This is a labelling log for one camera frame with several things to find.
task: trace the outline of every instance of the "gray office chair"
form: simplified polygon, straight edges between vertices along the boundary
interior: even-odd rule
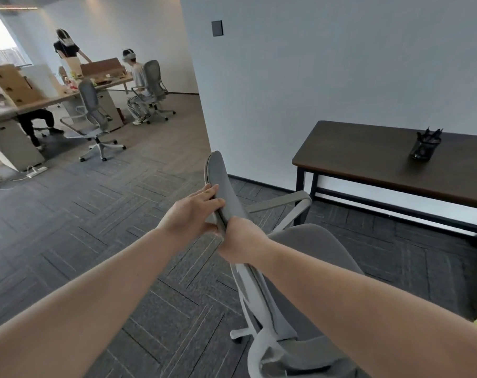
[[[165,113],[175,114],[173,110],[161,110],[158,107],[158,104],[163,101],[168,95],[168,90],[161,81],[161,70],[160,64],[157,60],[151,60],[144,64],[144,73],[146,75],[147,90],[150,93],[149,96],[137,93],[136,88],[132,88],[134,94],[139,97],[141,103],[144,104],[147,111],[152,111],[152,114],[149,117],[144,117],[144,120],[149,124],[149,119],[154,115],[159,115],[164,118],[166,121],[168,117]]]
[[[226,200],[225,207],[215,213],[221,231],[226,229],[232,216],[251,219],[250,213],[299,202],[269,237],[312,257],[362,273],[347,250],[326,229],[314,224],[286,229],[298,215],[309,209],[312,200],[306,192],[298,191],[244,207],[231,186],[218,151],[211,153],[207,160],[205,182],[219,184],[216,196]],[[272,376],[265,370],[273,367],[282,371],[275,376],[355,376],[355,364],[258,270],[251,265],[237,264],[231,265],[231,271],[248,327],[232,330],[230,337],[233,340],[248,335],[254,337],[248,353],[248,371],[252,378]]]
[[[102,108],[98,102],[97,91],[90,79],[85,78],[83,81],[81,81],[79,84],[79,94],[81,95],[84,106],[78,106],[76,107],[76,110],[78,112],[83,110],[83,113],[80,115],[68,116],[60,119],[60,122],[71,130],[70,132],[65,132],[64,135],[66,138],[88,140],[95,139],[95,144],[91,145],[88,152],[80,156],[79,160],[84,162],[86,160],[86,155],[98,149],[100,158],[102,158],[102,161],[105,162],[107,158],[104,156],[104,148],[121,148],[126,150],[126,146],[117,144],[116,140],[108,140],[105,142],[100,141],[99,136],[107,133],[108,123],[112,121],[112,118],[108,116],[105,111],[104,114],[100,112],[100,109]],[[65,123],[64,120],[69,118],[73,120],[74,125]],[[80,129],[76,128],[74,119],[80,120],[78,123],[81,124],[81,122],[83,122],[87,127]]]

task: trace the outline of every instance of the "black pen holder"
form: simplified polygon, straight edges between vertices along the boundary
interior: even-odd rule
[[[417,139],[416,144],[412,147],[410,151],[410,157],[417,160],[430,160],[431,156],[435,152],[437,146],[442,142],[442,139],[430,139],[429,141],[424,141],[422,139]]]

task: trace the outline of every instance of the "chair backrest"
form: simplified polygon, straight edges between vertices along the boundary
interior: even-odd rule
[[[158,101],[165,99],[165,90],[161,87],[160,64],[157,60],[147,61],[144,64],[144,74],[146,75],[147,90],[156,97]]]
[[[91,79],[85,78],[81,81],[79,84],[79,94],[86,108],[88,120],[92,123],[95,122],[103,131],[107,131],[108,122],[111,118],[99,111],[100,103],[98,101],[98,94]]]
[[[226,200],[226,205],[216,212],[218,225],[226,228],[229,219],[233,216],[251,219],[231,186],[219,151],[210,154],[205,165],[204,177],[206,183],[219,184],[216,196]],[[296,338],[296,331],[275,304],[263,275],[247,264],[232,264],[231,270],[244,302],[261,326],[268,328],[277,340]]]

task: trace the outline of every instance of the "power strip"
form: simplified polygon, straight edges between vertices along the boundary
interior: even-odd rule
[[[42,166],[41,168],[33,167],[32,169],[33,169],[33,171],[31,173],[27,174],[28,178],[33,178],[34,176],[42,174],[44,171],[48,170],[48,168],[46,166]]]

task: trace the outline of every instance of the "black wall switch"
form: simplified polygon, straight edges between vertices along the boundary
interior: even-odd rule
[[[212,35],[214,37],[223,35],[223,21],[213,21],[212,22]]]

